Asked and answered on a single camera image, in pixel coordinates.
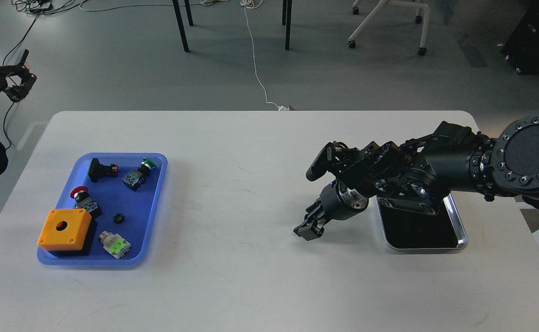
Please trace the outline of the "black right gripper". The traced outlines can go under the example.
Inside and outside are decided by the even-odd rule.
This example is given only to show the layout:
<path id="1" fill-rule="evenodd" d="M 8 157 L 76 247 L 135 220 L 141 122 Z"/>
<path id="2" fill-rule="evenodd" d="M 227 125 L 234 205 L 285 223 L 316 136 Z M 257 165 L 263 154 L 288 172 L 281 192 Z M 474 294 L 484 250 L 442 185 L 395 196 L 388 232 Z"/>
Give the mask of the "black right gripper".
<path id="1" fill-rule="evenodd" d="M 368 205 L 369 198 L 341 181 L 332 181 L 321 191 L 319 201 L 306 208 L 305 222 L 293 232 L 307 241 L 319 239 L 323 236 L 324 226 L 331 220 L 347 220 L 365 211 Z"/>

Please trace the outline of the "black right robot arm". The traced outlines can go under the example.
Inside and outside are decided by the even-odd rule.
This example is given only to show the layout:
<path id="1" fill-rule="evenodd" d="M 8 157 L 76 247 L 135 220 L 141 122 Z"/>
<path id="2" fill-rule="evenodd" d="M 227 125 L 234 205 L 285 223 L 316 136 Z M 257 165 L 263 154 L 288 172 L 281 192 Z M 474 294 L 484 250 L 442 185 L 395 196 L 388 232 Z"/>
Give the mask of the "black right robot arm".
<path id="1" fill-rule="evenodd" d="M 539 113 L 509 124 L 498 138 L 442 121 L 432 134 L 363 149 L 329 142 L 306 172 L 315 181 L 330 172 L 334 181 L 306 208 L 293 229 L 305 240 L 322 237 L 331 220 L 365 211 L 377 197 L 386 208 L 436 216 L 452 191 L 478 192 L 485 201 L 521 196 L 539 209 Z"/>

